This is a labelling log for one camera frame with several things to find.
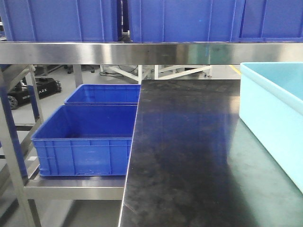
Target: stainless steel shelf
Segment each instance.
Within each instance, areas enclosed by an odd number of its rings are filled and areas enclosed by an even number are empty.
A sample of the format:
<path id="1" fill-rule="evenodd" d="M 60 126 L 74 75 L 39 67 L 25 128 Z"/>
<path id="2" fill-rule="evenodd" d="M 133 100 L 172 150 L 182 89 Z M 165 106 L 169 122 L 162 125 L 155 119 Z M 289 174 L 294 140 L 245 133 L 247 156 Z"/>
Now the stainless steel shelf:
<path id="1" fill-rule="evenodd" d="M 1 64 L 204 65 L 303 61 L 303 43 L 0 42 Z"/>
<path id="2" fill-rule="evenodd" d="M 9 66 L 3 71 L 3 78 L 7 86 L 7 90 L 10 91 L 25 75 L 29 73 L 28 65 L 15 64 Z"/>
<path id="3" fill-rule="evenodd" d="M 204 65 L 240 64 L 245 61 L 303 61 L 303 44 L 228 44 L 228 43 L 27 43 L 0 42 L 0 64 L 72 64 L 78 67 L 75 78 L 80 78 L 80 64 L 107 65 Z M 18 160 L 28 141 L 17 144 L 16 127 L 8 108 L 6 90 L 10 90 L 24 74 L 27 65 L 10 66 L 3 73 L 0 91 L 1 130 L 6 148 L 8 169 L 16 189 L 19 204 L 28 226 L 40 227 L 34 199 L 121 200 L 125 177 L 41 177 L 37 174 L 38 160 L 24 177 Z"/>
<path id="4" fill-rule="evenodd" d="M 125 176 L 41 177 L 29 180 L 28 199 L 122 200 Z"/>

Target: workbench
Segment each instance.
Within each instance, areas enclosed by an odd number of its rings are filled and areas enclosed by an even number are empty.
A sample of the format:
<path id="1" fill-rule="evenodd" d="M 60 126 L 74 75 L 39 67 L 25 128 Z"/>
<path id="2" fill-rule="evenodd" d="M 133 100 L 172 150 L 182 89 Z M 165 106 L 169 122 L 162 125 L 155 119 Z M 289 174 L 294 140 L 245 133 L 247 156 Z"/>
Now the workbench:
<path id="1" fill-rule="evenodd" d="M 303 226 L 303 195 L 239 106 L 239 80 L 143 82 L 120 227 Z"/>

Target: plastic crate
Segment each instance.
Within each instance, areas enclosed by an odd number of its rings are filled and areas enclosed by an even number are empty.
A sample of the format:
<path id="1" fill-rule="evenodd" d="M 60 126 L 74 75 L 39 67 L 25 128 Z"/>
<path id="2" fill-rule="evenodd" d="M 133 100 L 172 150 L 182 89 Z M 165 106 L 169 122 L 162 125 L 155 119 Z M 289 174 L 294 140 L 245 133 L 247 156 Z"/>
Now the plastic crate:
<path id="1" fill-rule="evenodd" d="M 32 136 L 40 175 L 125 175 L 136 109 L 61 106 Z"/>
<path id="2" fill-rule="evenodd" d="M 302 0 L 246 0 L 241 42 L 302 42 Z"/>
<path id="3" fill-rule="evenodd" d="M 245 0 L 128 0 L 134 42 L 237 40 Z"/>
<path id="4" fill-rule="evenodd" d="M 0 0 L 8 41 L 112 42 L 122 35 L 121 0 Z"/>
<path id="5" fill-rule="evenodd" d="M 66 105 L 137 105 L 140 85 L 79 86 L 65 101 Z"/>
<path id="6" fill-rule="evenodd" d="M 241 119 L 303 192 L 303 63 L 243 63 L 241 71 Z"/>

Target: white metal frame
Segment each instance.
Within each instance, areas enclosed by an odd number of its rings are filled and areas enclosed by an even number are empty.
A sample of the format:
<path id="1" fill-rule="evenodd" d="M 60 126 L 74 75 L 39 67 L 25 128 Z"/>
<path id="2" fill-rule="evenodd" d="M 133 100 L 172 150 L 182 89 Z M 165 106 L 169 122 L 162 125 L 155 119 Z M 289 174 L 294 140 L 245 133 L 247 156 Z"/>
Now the white metal frame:
<path id="1" fill-rule="evenodd" d="M 183 72 L 177 72 L 178 69 L 184 69 L 184 68 L 193 68 L 192 70 L 186 70 Z M 173 65 L 169 67 L 162 68 L 161 65 L 155 65 L 155 79 L 174 79 L 178 77 L 182 77 L 185 75 L 190 75 L 192 73 L 196 72 L 202 72 L 205 70 L 209 70 L 208 77 L 212 76 L 212 69 L 213 67 L 211 65 Z M 162 72 L 172 71 L 171 74 L 160 76 Z"/>
<path id="2" fill-rule="evenodd" d="M 141 84 L 142 80 L 144 80 L 146 77 L 148 78 L 151 77 L 153 66 L 138 65 L 138 69 L 134 70 L 134 73 L 138 72 L 138 75 L 122 70 L 121 68 L 116 66 L 108 66 L 108 69 L 120 73 L 121 75 L 129 77 L 135 81 L 138 81 L 138 84 Z M 100 65 L 100 72 L 104 72 L 104 71 L 105 71 L 105 67 L 103 65 Z"/>

